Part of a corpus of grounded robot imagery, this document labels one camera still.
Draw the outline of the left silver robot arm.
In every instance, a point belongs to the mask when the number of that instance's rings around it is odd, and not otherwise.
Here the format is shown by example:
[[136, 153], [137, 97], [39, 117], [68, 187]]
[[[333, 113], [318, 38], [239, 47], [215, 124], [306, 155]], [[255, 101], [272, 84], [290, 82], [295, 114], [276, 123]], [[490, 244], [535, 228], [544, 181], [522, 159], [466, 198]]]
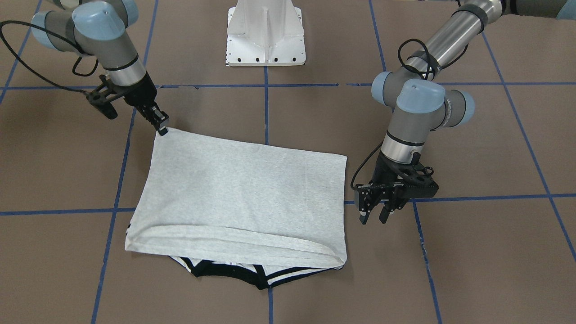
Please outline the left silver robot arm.
[[393, 109], [386, 135], [372, 154], [376, 166], [367, 184], [351, 182], [362, 224], [383, 202], [379, 219], [403, 209], [414, 198], [432, 198], [440, 188], [434, 169], [421, 163], [424, 144], [433, 131], [467, 123], [475, 101], [465, 91], [446, 90], [434, 78], [463, 56], [470, 41], [506, 15], [575, 19], [573, 0], [463, 0], [428, 41], [408, 39], [420, 48], [403, 59], [396, 72], [381, 72], [372, 83], [372, 97]]

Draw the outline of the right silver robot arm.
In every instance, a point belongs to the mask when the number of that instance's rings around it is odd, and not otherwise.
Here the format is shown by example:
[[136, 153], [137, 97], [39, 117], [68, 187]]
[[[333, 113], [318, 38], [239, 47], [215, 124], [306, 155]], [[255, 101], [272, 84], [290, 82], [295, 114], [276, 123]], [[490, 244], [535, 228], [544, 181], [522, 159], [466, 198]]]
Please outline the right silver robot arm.
[[133, 0], [56, 0], [58, 10], [36, 13], [33, 35], [49, 49], [94, 56], [105, 75], [101, 85], [86, 95], [95, 109], [108, 119], [117, 111], [112, 102], [122, 98], [156, 129], [167, 133], [169, 116], [156, 104], [157, 90], [127, 28], [138, 20]]

